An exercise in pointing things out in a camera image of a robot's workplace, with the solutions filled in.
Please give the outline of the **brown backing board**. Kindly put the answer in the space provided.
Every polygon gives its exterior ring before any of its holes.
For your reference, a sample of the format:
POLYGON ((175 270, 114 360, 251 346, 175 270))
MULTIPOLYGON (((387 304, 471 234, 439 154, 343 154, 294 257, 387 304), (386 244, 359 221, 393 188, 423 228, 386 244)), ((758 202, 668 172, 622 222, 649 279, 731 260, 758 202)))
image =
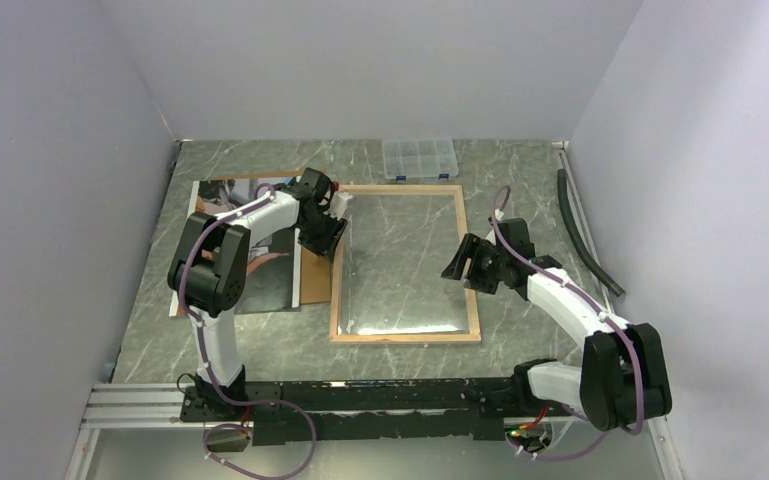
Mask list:
MULTIPOLYGON (((263 172, 225 176, 225 179, 266 179, 268 183, 280 183, 291 177, 299 177, 302 173, 302 170, 263 172)), ((331 298, 331 267, 329 261, 324 257, 316 256, 304 247, 301 248, 298 257, 300 260, 299 303, 307 305, 329 302, 331 298)))

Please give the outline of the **white wooden picture frame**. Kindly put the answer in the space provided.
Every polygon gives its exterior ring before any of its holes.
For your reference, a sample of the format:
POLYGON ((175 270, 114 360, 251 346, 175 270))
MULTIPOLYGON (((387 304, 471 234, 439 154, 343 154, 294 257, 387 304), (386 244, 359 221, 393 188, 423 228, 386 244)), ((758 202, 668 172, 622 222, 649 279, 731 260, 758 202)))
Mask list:
MULTIPOLYGON (((340 185, 341 193, 358 196, 451 196, 454 203, 456 224, 460 237, 467 233, 465 198, 461 185, 422 185, 422 184, 368 184, 340 185)), ((331 267, 331 302, 329 320, 329 340, 339 344, 477 344, 482 340, 480 317, 476 294, 465 290, 466 316, 468 329, 463 333, 383 333, 383 334, 348 334, 343 333, 339 324, 342 313, 344 244, 348 239, 345 233, 338 243, 331 267)))

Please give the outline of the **printed photo poster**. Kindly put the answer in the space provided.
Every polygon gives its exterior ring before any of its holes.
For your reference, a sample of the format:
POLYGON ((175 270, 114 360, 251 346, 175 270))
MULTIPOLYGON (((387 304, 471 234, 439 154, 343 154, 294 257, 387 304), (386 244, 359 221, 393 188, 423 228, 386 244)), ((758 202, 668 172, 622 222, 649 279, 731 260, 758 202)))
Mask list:
MULTIPOLYGON (((288 176, 237 177, 195 181, 188 212, 220 216, 254 200, 260 184, 289 181, 288 176)), ((297 232, 283 229, 254 244, 247 257, 246 283, 237 315, 292 310, 299 306, 301 246, 297 232)))

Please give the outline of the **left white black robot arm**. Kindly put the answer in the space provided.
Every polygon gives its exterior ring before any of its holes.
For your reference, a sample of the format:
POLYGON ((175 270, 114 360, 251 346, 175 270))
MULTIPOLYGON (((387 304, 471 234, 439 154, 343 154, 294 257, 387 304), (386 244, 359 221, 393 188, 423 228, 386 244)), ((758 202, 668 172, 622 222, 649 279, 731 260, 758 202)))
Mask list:
POLYGON ((187 218, 167 283, 192 325, 197 386, 211 388, 206 404, 220 419, 238 417, 247 402, 233 310, 243 295, 251 248, 292 229, 299 246, 332 260, 352 198, 325 173, 307 168, 288 182, 258 184, 249 202, 226 213, 196 211, 187 218))

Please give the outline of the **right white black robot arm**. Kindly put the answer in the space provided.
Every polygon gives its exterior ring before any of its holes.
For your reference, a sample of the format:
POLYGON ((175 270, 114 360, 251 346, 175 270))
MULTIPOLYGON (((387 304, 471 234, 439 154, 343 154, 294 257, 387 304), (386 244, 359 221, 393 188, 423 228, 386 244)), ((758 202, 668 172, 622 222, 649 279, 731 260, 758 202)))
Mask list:
POLYGON ((584 414, 599 431, 634 430, 673 407, 661 337, 648 323, 611 313, 552 256, 539 256, 521 218, 492 219, 485 237, 468 233, 441 276, 493 295, 504 285, 547 313, 582 352, 578 366, 537 359, 514 368, 508 388, 468 393, 481 405, 512 405, 524 415, 546 403, 584 414))

